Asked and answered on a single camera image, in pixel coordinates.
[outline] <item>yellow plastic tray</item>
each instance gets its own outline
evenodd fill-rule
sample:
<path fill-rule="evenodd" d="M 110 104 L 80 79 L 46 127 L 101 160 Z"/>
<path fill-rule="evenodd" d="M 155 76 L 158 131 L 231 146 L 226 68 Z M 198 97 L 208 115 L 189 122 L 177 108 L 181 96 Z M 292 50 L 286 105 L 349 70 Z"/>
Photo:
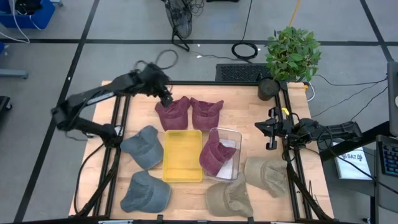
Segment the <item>yellow plastic tray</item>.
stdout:
<path fill-rule="evenodd" d="M 201 149 L 201 131 L 166 131 L 163 181 L 201 182 L 203 178 L 202 168 L 199 164 Z"/>

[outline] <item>yellow pole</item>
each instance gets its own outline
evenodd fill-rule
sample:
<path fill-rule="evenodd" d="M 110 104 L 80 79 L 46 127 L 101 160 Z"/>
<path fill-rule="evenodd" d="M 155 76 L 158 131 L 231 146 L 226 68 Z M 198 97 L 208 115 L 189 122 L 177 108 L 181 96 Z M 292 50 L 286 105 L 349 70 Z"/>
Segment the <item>yellow pole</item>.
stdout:
<path fill-rule="evenodd" d="M 293 23 L 294 17 L 296 16 L 297 9 L 299 8 L 299 5 L 300 5 L 300 0 L 297 0 L 296 7 L 294 8 L 292 18 L 290 19 L 289 27 L 292 26 L 292 23 Z"/>

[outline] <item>blue bin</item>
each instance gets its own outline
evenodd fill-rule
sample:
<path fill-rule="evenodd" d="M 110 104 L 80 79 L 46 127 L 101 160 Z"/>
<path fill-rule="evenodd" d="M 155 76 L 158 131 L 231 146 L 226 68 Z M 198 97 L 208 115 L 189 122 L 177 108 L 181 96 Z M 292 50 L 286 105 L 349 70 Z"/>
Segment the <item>blue bin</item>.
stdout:
<path fill-rule="evenodd" d="M 35 11 L 35 14 L 31 16 L 18 15 L 16 12 L 15 17 L 20 28 L 37 29 L 37 26 L 40 29 L 44 29 L 47 27 L 55 11 L 55 6 L 50 0 L 41 0 L 40 3 L 43 8 Z M 5 14 L 0 14 L 0 23 L 7 28 L 17 28 L 8 0 L 0 0 L 0 11 L 5 12 Z"/>
<path fill-rule="evenodd" d="M 6 47 L 6 46 L 4 45 L 4 43 L 3 43 L 3 42 L 0 42 L 0 54 L 1 54 L 1 52 L 4 50 L 5 47 Z"/>

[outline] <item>white cord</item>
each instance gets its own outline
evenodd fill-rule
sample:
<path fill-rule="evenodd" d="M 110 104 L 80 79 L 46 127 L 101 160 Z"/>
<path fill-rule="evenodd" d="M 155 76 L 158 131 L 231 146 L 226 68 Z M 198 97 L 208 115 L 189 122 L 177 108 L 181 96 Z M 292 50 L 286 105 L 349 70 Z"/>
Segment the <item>white cord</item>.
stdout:
<path fill-rule="evenodd" d="M 311 98 L 309 98 L 309 99 L 307 100 L 307 102 L 309 102 L 309 101 L 311 101 L 311 100 L 313 100 L 313 99 L 315 98 L 315 89 L 313 88 L 311 82 L 309 82 L 309 86 L 310 86 L 310 88 L 311 88 L 313 94 L 312 94 Z"/>
<path fill-rule="evenodd" d="M 19 29 L 19 32 L 21 32 L 21 34 L 27 39 L 27 41 L 26 41 L 26 40 L 14 39 L 14 38 L 12 38 L 12 37 L 9 37 L 9 36 L 6 35 L 6 34 L 3 34 L 2 32 L 0 32 L 0 34 L 3 35 L 3 36 L 5 36 L 5 37 L 7 37 L 8 39 L 11 39 L 11 40 L 15 40 L 15 41 L 18 41 L 18 42 L 30 44 L 30 40 L 29 40 L 28 36 L 26 36 L 26 35 L 23 33 L 23 31 L 21 30 L 21 28 L 19 28 L 19 25 L 18 25 L 18 22 L 17 22 L 17 18 L 15 17 L 15 0 L 12 0 L 12 5 L 14 6 L 14 7 L 12 8 L 12 16 L 14 17 L 15 24 L 17 25 L 17 27 L 18 27 L 18 29 Z"/>
<path fill-rule="evenodd" d="M 32 15 L 29 16 L 30 21 L 32 22 L 33 26 L 36 27 L 36 29 L 41 30 L 32 20 Z"/>

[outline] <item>fan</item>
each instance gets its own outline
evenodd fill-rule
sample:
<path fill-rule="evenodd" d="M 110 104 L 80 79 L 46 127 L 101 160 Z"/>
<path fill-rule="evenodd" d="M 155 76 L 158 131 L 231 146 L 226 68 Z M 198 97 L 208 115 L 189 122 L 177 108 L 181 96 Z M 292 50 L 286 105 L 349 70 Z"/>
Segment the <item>fan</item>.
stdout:
<path fill-rule="evenodd" d="M 190 10 L 189 0 L 164 0 L 166 6 L 167 17 L 173 28 L 172 44 L 189 51 L 189 46 L 184 42 L 192 32 L 192 13 Z M 177 36 L 184 46 L 176 44 L 174 37 Z"/>

